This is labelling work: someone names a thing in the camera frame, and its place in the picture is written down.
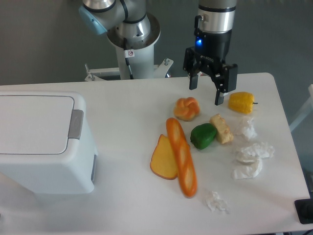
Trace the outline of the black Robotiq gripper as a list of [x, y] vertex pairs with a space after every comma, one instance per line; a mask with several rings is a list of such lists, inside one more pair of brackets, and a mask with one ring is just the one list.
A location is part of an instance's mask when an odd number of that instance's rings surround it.
[[209, 33], [195, 30], [195, 45], [185, 50], [183, 69], [189, 77], [189, 89], [198, 86], [201, 72], [201, 59], [208, 62], [209, 68], [214, 73], [211, 80], [216, 87], [215, 105], [224, 102], [224, 96], [234, 91], [237, 87], [238, 65], [225, 65], [225, 58], [229, 51], [232, 31], [224, 33]]

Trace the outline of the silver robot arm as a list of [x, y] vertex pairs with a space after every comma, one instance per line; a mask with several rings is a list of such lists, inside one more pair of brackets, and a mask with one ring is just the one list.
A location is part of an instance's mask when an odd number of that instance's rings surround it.
[[[236, 89], [238, 67], [225, 61], [229, 50], [234, 0], [201, 0], [194, 19], [195, 43], [185, 51], [183, 69], [197, 87], [201, 73], [208, 75], [217, 89], [215, 104]], [[162, 78], [173, 61], [154, 64], [154, 45], [160, 36], [158, 20], [146, 11], [143, 0], [85, 0], [79, 14], [95, 34], [106, 34], [116, 49], [121, 79]]]

